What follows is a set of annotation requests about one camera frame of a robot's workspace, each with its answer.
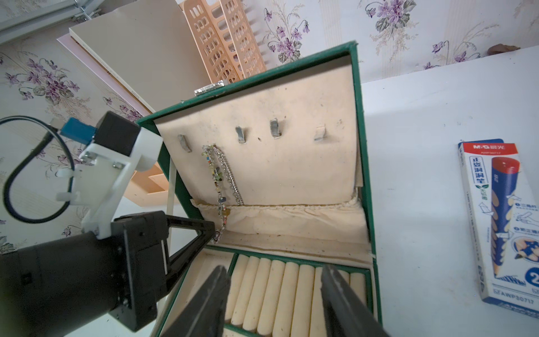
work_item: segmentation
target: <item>ring roll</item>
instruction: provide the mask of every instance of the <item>ring roll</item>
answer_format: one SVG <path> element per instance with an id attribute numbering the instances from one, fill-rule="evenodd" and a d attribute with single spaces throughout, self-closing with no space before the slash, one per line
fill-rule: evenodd
<path id="1" fill-rule="evenodd" d="M 322 267 L 317 267 L 314 273 L 313 306 L 310 312 L 310 337 L 326 337 L 326 320 L 322 306 Z"/>
<path id="2" fill-rule="evenodd" d="M 365 275 L 361 273 L 350 274 L 350 288 L 360 298 L 360 301 L 367 305 L 367 292 L 365 291 Z"/>
<path id="3" fill-rule="evenodd" d="M 247 312 L 243 321 L 243 329 L 254 332 L 258 326 L 262 303 L 264 302 L 264 294 L 270 276 L 271 260 L 261 258 L 258 264 L 257 275 L 254 278 L 253 291 L 247 305 Z"/>
<path id="4" fill-rule="evenodd" d="M 292 332 L 294 337 L 309 337 L 310 308 L 313 304 L 314 267 L 302 264 L 298 276 L 298 289 L 294 303 Z"/>
<path id="5" fill-rule="evenodd" d="M 262 336 L 269 336 L 273 331 L 275 322 L 275 313 L 279 302 L 279 293 L 281 292 L 282 276 L 285 272 L 285 263 L 279 260 L 271 262 L 269 271 L 268 285 L 264 294 L 264 302 L 260 311 L 257 333 Z"/>
<path id="6" fill-rule="evenodd" d="M 243 275 L 245 273 L 245 268 L 247 268 L 247 262 L 249 257 L 246 255 L 238 256 L 236 261 L 236 266 L 232 272 L 232 277 L 230 279 L 230 291 L 229 297 L 226 300 L 226 311 L 225 311 L 225 322 L 229 322 L 232 319 L 232 313 L 234 312 L 234 307 L 236 306 L 236 301 L 238 300 L 239 288 L 241 286 L 241 281 L 243 280 Z"/>
<path id="7" fill-rule="evenodd" d="M 236 301 L 236 306 L 234 307 L 234 313 L 232 314 L 232 320 L 230 322 L 232 325 L 241 326 L 243 324 L 259 263 L 260 259 L 255 256 L 251 256 L 247 262 L 247 268 L 245 268 L 245 274 L 243 275 L 243 280 L 241 281 L 241 286 L 239 288 L 238 300 Z"/>
<path id="8" fill-rule="evenodd" d="M 272 337 L 290 337 L 299 269 L 300 267 L 296 263 L 286 263 Z"/>

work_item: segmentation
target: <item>wall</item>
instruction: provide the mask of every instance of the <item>wall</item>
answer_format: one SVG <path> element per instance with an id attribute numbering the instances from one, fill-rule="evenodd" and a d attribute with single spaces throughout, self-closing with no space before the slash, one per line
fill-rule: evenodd
<path id="1" fill-rule="evenodd" d="M 57 25 L 31 37 L 0 46 L 0 117 L 29 115 L 50 122 L 75 117 L 95 125 L 107 110 L 130 120 L 140 114 L 112 92 L 99 78 L 56 41 L 73 23 Z M 45 132 L 29 122 L 0 126 L 0 186 L 13 168 L 27 156 Z M 79 143 L 67 141 L 72 155 Z M 65 191 L 67 180 L 56 172 L 67 167 L 67 159 L 53 141 L 15 180 L 12 202 L 30 218 L 53 214 L 61 203 L 56 193 Z M 80 232 L 84 207 L 72 206 L 53 222 L 24 224 L 11 218 L 0 205 L 0 251 L 59 239 Z"/>
<path id="2" fill-rule="evenodd" d="M 268 67 L 356 40 L 362 82 L 539 44 L 539 0 L 243 3 Z"/>

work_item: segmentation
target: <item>black cable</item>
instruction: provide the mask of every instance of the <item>black cable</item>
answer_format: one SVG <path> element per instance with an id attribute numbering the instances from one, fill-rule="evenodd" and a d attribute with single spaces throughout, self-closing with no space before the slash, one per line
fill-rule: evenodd
<path id="1" fill-rule="evenodd" d="M 30 122 L 36 123 L 36 124 L 42 126 L 43 128 L 45 128 L 47 130 L 47 134 L 39 142 L 39 144 L 36 146 L 36 148 L 34 150 L 32 150 L 32 152 L 30 152 L 28 157 L 26 157 L 15 168 L 15 170 L 9 175 L 8 179 L 6 180 L 5 185 L 4 185 L 4 205 L 5 205 L 5 208 L 7 209 L 8 213 L 12 217 L 14 217 L 15 219 L 17 219 L 19 221 L 25 222 L 25 223 L 36 223 L 37 224 L 37 223 L 44 223 L 44 222 L 56 219 L 63 212 L 65 212 L 65 210 L 67 209 L 67 207 L 70 204 L 69 201 L 65 202 L 64 205 L 56 213 L 54 213 L 53 215 L 50 215 L 50 216 L 48 216 L 46 218 L 42 218 L 42 219 L 30 219 L 30 218 L 27 218 L 27 217 L 24 217 L 24 216 L 20 215 L 19 213 L 17 213 L 15 208 L 13 208 L 13 205 L 11 204 L 11 201 L 10 201 L 9 192 L 10 192 L 10 189 L 11 189 L 11 185 L 13 185 L 13 181 L 15 180 L 17 175 L 26 167 L 26 165 L 28 165 L 28 163 L 30 161 L 32 161 L 32 159 L 34 159 L 38 154 L 40 154 L 41 151 L 43 151 L 43 149 L 53 139 L 56 139 L 56 141 L 58 141 L 58 143 L 60 143 L 60 146 L 61 146 L 62 150 L 64 150 L 64 153 L 65 153 L 67 159 L 69 160 L 71 170 L 75 170 L 75 163 L 73 162 L 73 157 L 71 156 L 71 153 L 70 153 L 69 149 L 67 148 L 64 140 L 57 133 L 57 129 L 53 128 L 52 126 L 50 126 L 50 125 L 48 125 L 48 124 L 46 124 L 46 123 L 44 123 L 42 121 L 40 121 L 37 118 L 29 117 L 29 116 L 10 116 L 10 117 L 5 117 L 5 118 L 0 119 L 0 125 L 2 125 L 4 123 L 7 123 L 7 122 L 11 122 L 11 121 L 16 121 L 16 120 L 25 120 L 25 121 L 30 121 Z M 71 177 L 70 180 L 69 180 L 69 186 L 67 187 L 68 192 L 71 192 L 72 182 L 73 182 L 73 177 Z"/>

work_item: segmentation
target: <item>beaded necklace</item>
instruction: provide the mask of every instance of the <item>beaded necklace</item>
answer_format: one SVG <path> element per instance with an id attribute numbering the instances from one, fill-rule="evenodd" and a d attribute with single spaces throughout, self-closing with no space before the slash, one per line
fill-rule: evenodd
<path id="1" fill-rule="evenodd" d="M 232 174 L 232 171 L 230 169 L 229 162 L 228 160 L 226 160 L 226 157 L 221 151 L 221 149 L 219 149 L 215 144 L 204 145 L 202 149 L 204 150 L 202 152 L 202 155 L 206 156 L 206 160 L 208 161 L 208 164 L 210 166 L 213 183 L 215 184 L 215 190 L 217 191 L 217 213 L 221 218 L 222 224 L 220 230 L 215 230 L 215 236 L 213 237 L 213 241 L 218 242 L 221 238 L 221 234 L 225 230 L 226 218 L 230 214 L 230 209 L 226 208 L 226 197 L 223 196 L 223 172 L 221 172 L 221 167 L 217 166 L 215 160 L 213 160 L 212 154 L 215 154 L 215 156 L 219 159 L 221 166 L 223 167 L 226 180 L 228 181 L 230 188 L 232 189 L 232 195 L 234 196 L 234 198 L 236 198 L 236 203 L 239 206 L 243 206 L 243 199 L 241 198 L 238 187 L 236 186 L 236 181 L 234 180 L 234 175 Z"/>

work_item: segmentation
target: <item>peach plastic organizer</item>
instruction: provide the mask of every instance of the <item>peach plastic organizer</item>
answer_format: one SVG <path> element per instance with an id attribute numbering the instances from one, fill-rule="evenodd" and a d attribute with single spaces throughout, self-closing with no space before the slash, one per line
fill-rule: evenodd
<path id="1" fill-rule="evenodd" d="M 210 80 L 237 82 L 266 71 L 240 0 L 180 4 Z"/>

